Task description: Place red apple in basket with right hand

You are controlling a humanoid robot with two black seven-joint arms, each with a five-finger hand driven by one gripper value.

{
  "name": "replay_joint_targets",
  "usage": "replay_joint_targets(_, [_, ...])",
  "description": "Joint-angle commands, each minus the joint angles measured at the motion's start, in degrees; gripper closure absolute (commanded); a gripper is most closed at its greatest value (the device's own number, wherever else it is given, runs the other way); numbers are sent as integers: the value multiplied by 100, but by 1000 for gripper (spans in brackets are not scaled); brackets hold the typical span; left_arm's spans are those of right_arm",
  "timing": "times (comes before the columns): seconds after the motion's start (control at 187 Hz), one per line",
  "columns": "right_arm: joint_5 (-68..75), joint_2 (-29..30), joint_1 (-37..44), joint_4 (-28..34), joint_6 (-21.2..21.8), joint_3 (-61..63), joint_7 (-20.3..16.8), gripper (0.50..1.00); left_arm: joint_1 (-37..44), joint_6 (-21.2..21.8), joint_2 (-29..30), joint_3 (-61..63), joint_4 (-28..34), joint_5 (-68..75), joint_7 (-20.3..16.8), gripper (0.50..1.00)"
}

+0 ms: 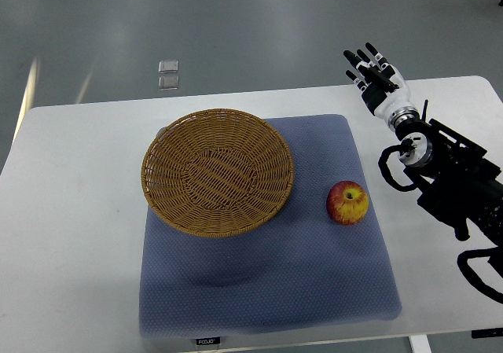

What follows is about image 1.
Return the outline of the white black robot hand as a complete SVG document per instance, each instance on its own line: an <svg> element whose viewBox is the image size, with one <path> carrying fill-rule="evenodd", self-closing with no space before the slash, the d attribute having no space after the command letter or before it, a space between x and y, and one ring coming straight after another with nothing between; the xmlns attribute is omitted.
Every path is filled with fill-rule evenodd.
<svg viewBox="0 0 503 353"><path fill-rule="evenodd" d="M371 43L365 50L345 50L344 57L352 66L346 76L361 92L370 113L383 120L391 131L405 123L419 120L419 112L411 103L411 93L400 71Z"/></svg>

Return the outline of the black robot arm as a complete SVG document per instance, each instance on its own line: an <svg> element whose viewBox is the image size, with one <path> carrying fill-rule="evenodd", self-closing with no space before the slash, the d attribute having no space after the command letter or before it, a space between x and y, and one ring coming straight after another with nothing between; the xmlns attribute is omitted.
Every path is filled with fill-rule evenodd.
<svg viewBox="0 0 503 353"><path fill-rule="evenodd" d="M399 160L412 181L388 183L401 192L420 190L417 204L454 230L456 239L469 238L473 222L494 244L502 245L501 169L485 158L486 150L437 120L425 120L414 107L392 114L391 127L400 141Z"/></svg>

